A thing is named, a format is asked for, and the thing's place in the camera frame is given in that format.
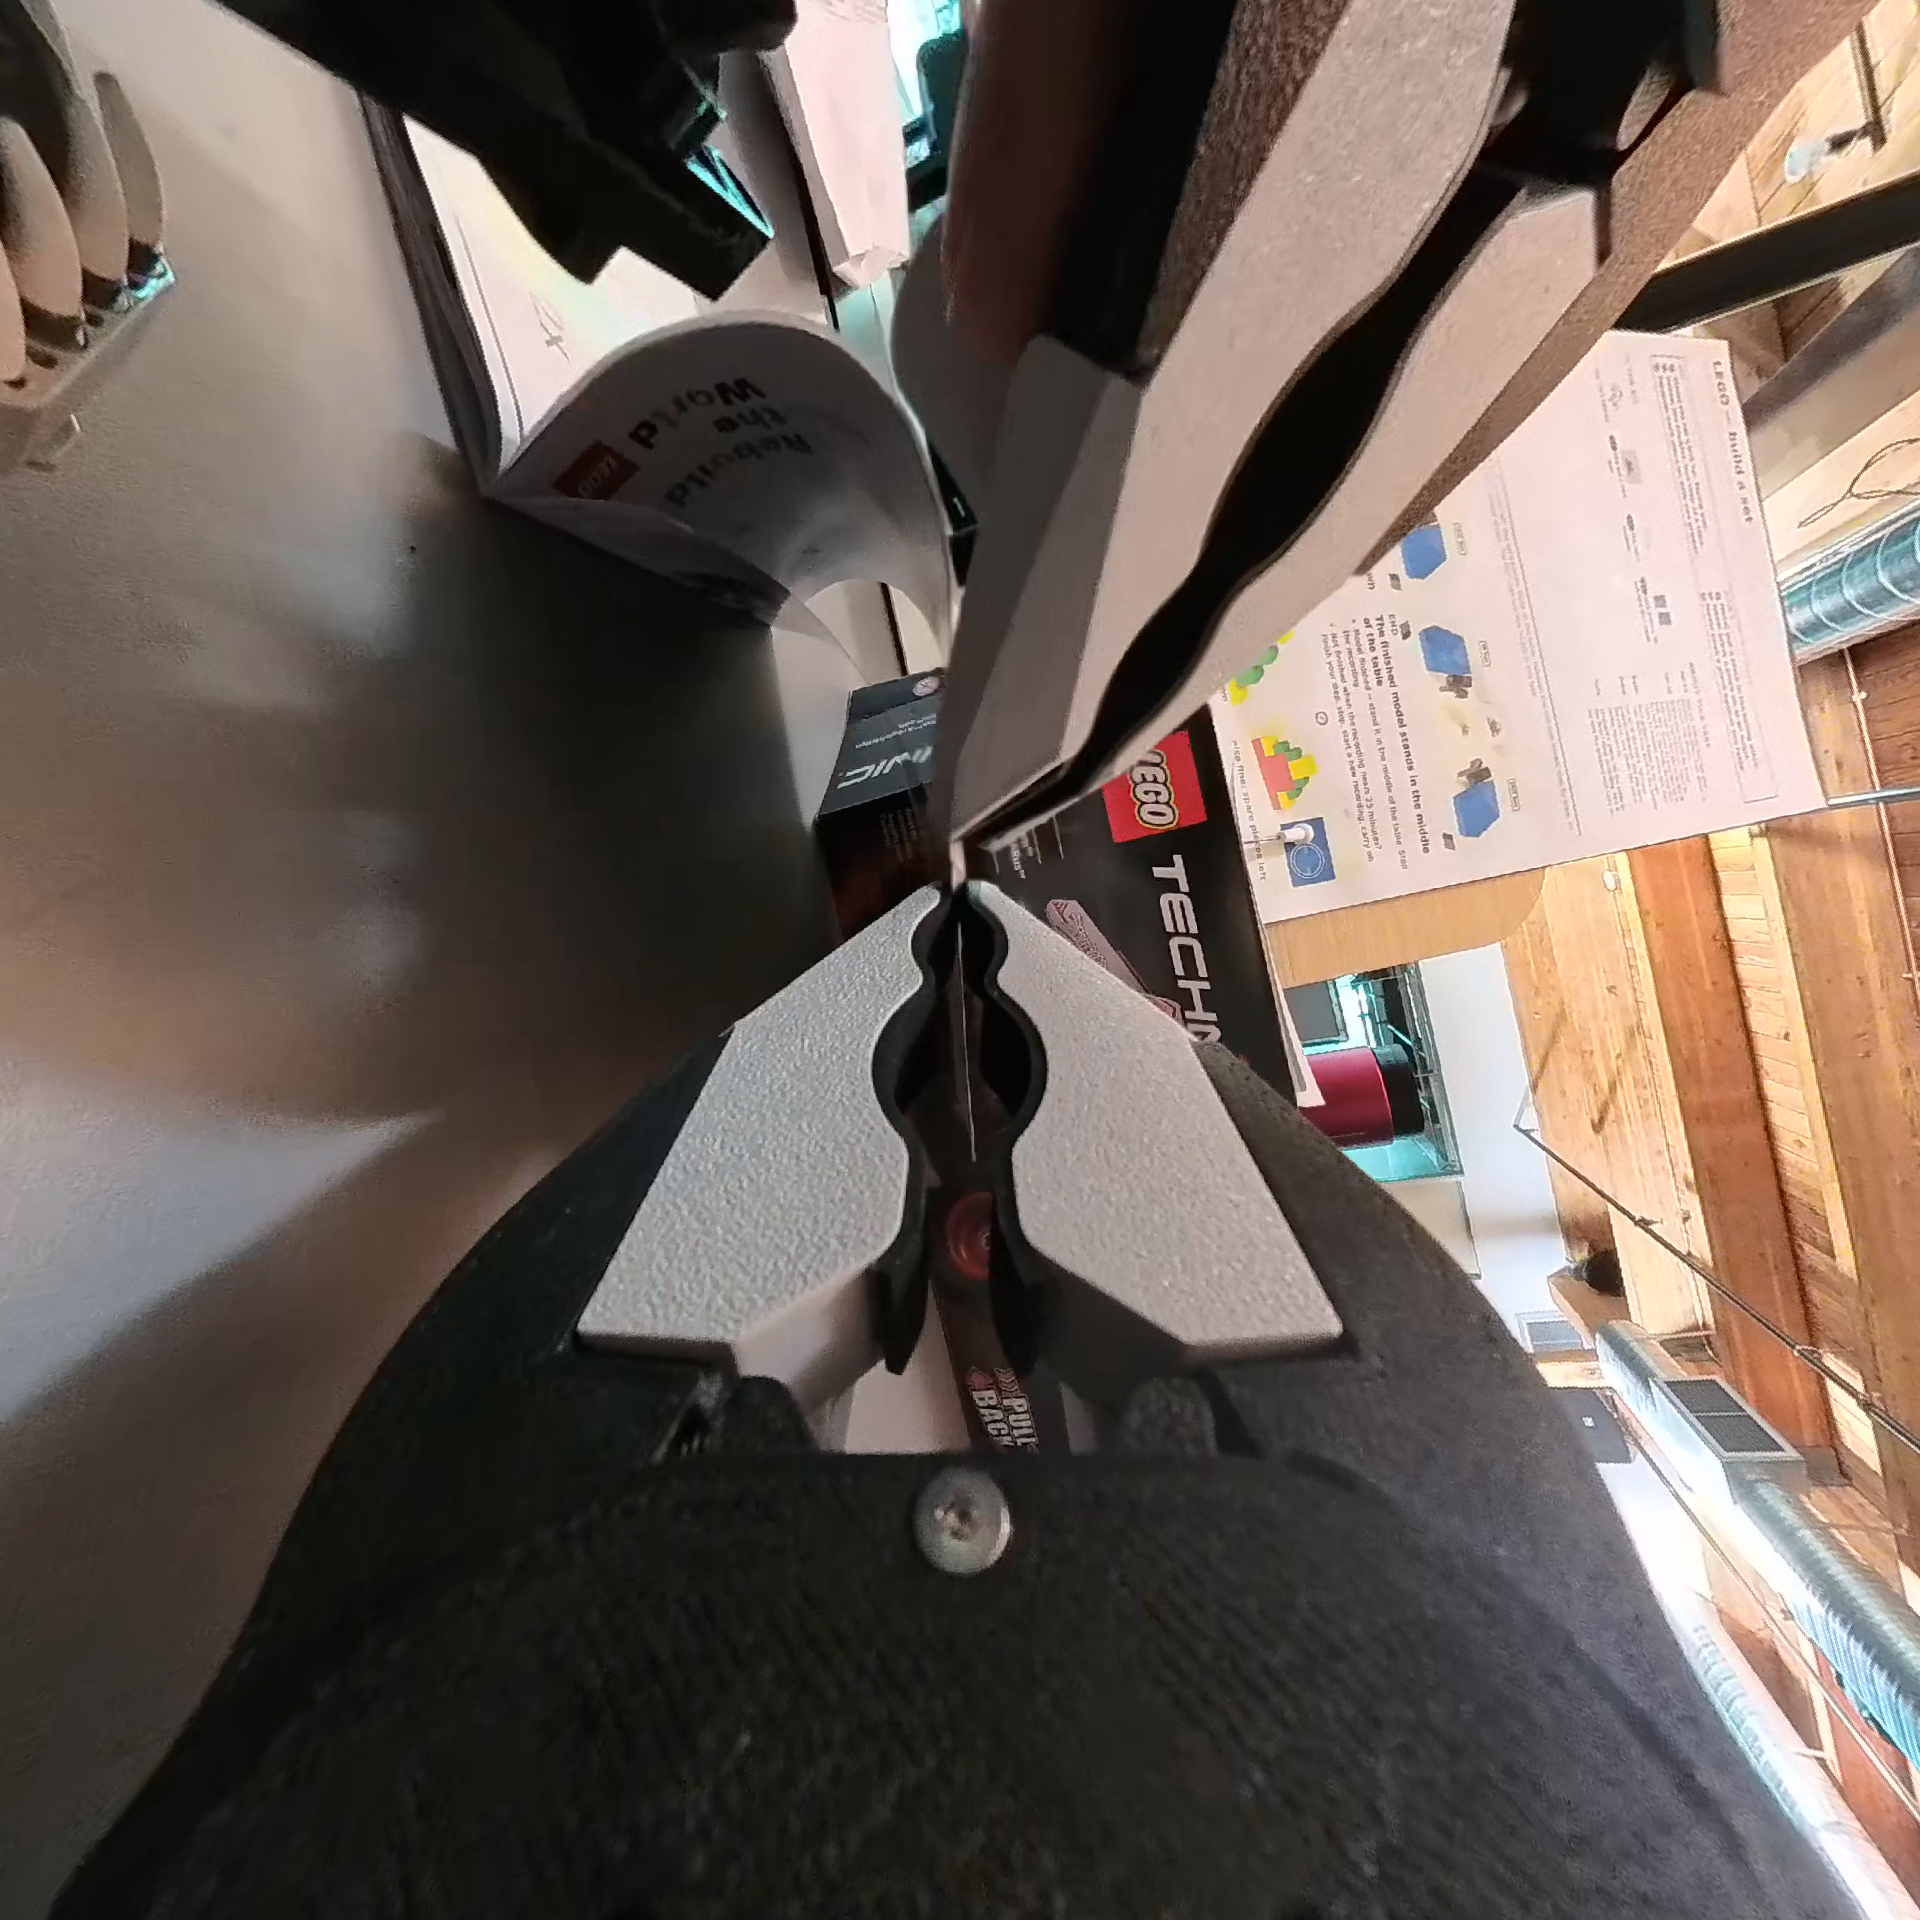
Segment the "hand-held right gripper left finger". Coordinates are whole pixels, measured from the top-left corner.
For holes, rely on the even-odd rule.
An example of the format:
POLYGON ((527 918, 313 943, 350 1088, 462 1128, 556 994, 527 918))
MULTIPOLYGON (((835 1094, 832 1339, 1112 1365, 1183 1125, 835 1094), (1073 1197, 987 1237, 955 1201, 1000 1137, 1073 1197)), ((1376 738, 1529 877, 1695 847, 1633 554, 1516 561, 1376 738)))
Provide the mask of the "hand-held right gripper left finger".
POLYGON ((735 1379, 861 1379, 923 1192, 881 1051, 932 1008, 921 887, 735 1022, 589 1297, 582 1345, 735 1379))

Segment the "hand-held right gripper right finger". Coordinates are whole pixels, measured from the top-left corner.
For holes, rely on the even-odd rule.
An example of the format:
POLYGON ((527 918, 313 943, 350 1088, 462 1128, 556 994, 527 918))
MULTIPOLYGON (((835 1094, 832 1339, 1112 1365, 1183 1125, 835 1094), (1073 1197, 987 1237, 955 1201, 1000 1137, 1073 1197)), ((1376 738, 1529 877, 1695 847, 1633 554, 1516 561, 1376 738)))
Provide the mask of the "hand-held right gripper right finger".
POLYGON ((1111 973, 974 880, 982 1011, 1029 1078, 995 1169, 1013 1337, 1052 1369, 1319 1353, 1341 1321, 1200 1049, 1111 973))

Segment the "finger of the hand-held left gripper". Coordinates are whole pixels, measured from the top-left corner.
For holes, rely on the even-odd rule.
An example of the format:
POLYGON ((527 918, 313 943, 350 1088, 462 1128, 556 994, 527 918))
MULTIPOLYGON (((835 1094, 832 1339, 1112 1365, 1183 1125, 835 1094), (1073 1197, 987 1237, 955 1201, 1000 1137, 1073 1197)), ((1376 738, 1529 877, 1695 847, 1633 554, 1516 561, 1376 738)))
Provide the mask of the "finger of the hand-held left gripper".
POLYGON ((1407 275, 1284 398, 1195 578, 1147 629, 1309 614, 1487 459, 1615 325, 1790 89, 1870 6, 1516 6, 1492 126, 1407 275))
POLYGON ((998 406, 944 697, 944 832, 1017 832, 1195 701, 1211 614, 1147 629, 1316 360, 1459 201, 1511 2, 1165 8, 1144 102, 1069 223, 1049 320, 998 376, 944 335, 944 457, 998 406))

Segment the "white instruction booklet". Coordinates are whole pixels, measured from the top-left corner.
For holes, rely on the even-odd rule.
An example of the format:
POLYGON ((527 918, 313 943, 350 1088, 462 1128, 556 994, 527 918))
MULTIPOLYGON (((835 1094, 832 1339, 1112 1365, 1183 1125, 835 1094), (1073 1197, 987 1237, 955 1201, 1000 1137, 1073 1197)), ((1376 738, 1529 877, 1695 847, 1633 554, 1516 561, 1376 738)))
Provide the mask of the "white instruction booklet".
POLYGON ((365 104, 454 445, 492 504, 765 629, 868 666, 860 598, 904 614, 919 718, 876 776, 927 778, 957 614, 949 518, 888 376, 828 320, 705 299, 614 251, 581 283, 478 161, 365 104))

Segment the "grey desk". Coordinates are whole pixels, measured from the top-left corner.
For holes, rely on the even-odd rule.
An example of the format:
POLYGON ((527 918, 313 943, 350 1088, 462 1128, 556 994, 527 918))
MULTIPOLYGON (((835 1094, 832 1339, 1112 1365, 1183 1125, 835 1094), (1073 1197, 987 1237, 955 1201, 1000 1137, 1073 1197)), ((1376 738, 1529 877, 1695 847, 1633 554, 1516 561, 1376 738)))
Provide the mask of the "grey desk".
POLYGON ((4 1874, 153 1766, 425 1294, 828 933, 899 666, 481 502, 359 105, 61 6, 176 289, 4 493, 4 1874))

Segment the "person's left hand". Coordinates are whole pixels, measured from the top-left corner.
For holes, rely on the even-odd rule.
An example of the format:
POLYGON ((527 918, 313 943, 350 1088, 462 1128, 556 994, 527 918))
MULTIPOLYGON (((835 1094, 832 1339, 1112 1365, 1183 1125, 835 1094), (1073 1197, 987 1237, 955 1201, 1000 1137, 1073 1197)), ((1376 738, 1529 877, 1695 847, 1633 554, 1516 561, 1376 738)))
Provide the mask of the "person's left hand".
POLYGON ((1065 231, 1149 6, 967 6, 942 226, 949 325, 1011 369, 1044 329, 1065 231))

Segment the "black toy set box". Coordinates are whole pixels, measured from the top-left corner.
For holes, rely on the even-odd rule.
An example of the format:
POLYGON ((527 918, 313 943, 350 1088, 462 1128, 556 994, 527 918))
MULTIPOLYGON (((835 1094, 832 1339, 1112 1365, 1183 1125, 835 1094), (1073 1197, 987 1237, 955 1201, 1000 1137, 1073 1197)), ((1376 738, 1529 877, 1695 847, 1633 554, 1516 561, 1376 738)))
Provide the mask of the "black toy set box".
MULTIPOLYGON (((814 838, 847 943, 927 883, 923 845, 944 675, 847 695, 814 838)), ((998 854, 987 877, 1068 944, 1151 1001, 1189 1040, 1216 1042, 1294 1097, 1287 1022, 1265 965, 1208 712, 1165 735, 1126 773, 998 854)), ((1065 1394, 1021 1377, 992 1323, 992 1197, 936 1190, 932 1297, 974 1448, 1029 1451, 1068 1439, 1065 1394)))

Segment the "wooden instruction poster board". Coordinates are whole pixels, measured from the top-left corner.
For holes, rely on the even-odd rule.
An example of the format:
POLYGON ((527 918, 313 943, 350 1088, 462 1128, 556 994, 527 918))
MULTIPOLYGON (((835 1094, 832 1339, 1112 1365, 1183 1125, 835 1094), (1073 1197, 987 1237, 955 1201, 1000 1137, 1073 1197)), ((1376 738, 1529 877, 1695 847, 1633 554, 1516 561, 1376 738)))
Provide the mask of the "wooden instruction poster board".
POLYGON ((1607 335, 1216 729, 1287 985, 1499 944, 1497 885, 1824 805, 1728 343, 1607 335))

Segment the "black metal pole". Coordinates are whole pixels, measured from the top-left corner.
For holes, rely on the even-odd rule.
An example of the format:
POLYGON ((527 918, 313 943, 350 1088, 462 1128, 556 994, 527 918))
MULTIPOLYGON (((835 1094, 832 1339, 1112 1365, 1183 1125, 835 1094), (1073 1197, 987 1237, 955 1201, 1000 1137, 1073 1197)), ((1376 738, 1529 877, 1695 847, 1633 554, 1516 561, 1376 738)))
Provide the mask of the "black metal pole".
POLYGON ((1905 174, 1661 267, 1615 328, 1689 329, 1795 296, 1915 242, 1918 174, 1905 174))

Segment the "silver ventilation duct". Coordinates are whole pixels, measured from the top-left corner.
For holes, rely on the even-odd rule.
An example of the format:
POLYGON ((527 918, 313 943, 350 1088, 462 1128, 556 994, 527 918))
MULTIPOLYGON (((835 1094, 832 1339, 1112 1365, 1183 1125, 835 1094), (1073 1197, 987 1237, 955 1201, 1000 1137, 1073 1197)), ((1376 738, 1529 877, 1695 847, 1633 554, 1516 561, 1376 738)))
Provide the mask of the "silver ventilation duct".
POLYGON ((1918 621, 1918 504, 1817 551, 1782 578, 1781 598, 1796 666, 1911 627, 1918 621))
POLYGON ((1852 1917, 1915 1917, 1915 1611, 1817 1509, 1808 1457, 1615 1318, 1599 1379, 1695 1549, 1655 1589, 1720 1725, 1852 1917))

